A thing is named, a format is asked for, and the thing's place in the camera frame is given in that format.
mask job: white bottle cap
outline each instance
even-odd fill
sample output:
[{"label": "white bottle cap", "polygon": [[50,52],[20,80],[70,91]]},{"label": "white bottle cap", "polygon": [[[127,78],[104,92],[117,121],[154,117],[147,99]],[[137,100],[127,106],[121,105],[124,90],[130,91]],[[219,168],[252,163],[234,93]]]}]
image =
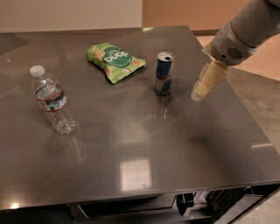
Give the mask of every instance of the white bottle cap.
[{"label": "white bottle cap", "polygon": [[30,74],[33,77],[40,77],[45,73],[45,69],[42,66],[33,66],[30,70],[29,70]]}]

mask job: blue can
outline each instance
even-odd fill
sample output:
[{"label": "blue can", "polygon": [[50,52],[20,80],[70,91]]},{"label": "blue can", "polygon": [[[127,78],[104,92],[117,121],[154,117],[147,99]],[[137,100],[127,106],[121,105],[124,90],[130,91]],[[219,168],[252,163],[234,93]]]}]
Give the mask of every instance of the blue can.
[{"label": "blue can", "polygon": [[157,55],[155,92],[158,95],[168,95],[170,93],[174,59],[175,56],[171,52],[161,52]]}]

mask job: green packet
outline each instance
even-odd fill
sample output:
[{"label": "green packet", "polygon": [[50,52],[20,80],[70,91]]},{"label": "green packet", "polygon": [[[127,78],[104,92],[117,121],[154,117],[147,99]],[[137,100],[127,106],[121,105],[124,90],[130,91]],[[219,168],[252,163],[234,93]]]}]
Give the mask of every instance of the green packet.
[{"label": "green packet", "polygon": [[112,83],[117,83],[146,64],[144,59],[137,59],[108,43],[92,45],[87,50],[87,59],[103,68]]}]

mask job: plastic bottle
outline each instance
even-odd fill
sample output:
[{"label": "plastic bottle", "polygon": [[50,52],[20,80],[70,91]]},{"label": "plastic bottle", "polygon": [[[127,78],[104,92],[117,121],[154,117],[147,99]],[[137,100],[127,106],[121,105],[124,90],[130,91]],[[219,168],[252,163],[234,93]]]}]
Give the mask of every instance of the plastic bottle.
[{"label": "plastic bottle", "polygon": [[42,66],[30,69],[31,85],[35,91],[38,104],[45,111],[45,115],[53,128],[60,134],[70,135],[77,129],[77,122],[73,119],[67,106],[67,97],[60,82],[52,74],[46,73]]}]

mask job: wall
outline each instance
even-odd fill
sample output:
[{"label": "wall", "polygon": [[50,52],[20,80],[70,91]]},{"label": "wall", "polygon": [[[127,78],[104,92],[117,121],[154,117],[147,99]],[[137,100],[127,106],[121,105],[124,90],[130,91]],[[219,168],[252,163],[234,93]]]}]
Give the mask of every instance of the wall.
[{"label": "wall", "polygon": [[142,0],[0,0],[0,5],[0,32],[142,25]]},{"label": "wall", "polygon": [[218,30],[249,0],[143,0],[143,26],[188,25]]}]

